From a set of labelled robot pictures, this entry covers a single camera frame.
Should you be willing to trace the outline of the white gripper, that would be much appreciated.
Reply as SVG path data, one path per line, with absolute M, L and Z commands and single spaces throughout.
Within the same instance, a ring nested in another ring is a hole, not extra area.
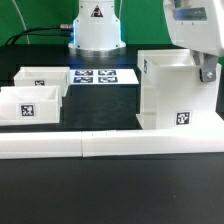
M 224 0 L 163 0 L 163 9 L 172 43 L 191 49 L 201 81 L 214 82 L 224 56 Z

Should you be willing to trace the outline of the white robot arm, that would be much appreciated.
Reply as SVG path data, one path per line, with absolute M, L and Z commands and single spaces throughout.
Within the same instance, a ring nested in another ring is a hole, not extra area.
M 163 10 L 172 43 L 192 52 L 203 82 L 215 81 L 224 56 L 224 0 L 163 0 Z M 79 0 L 72 32 L 73 54 L 108 56 L 126 47 L 114 0 Z

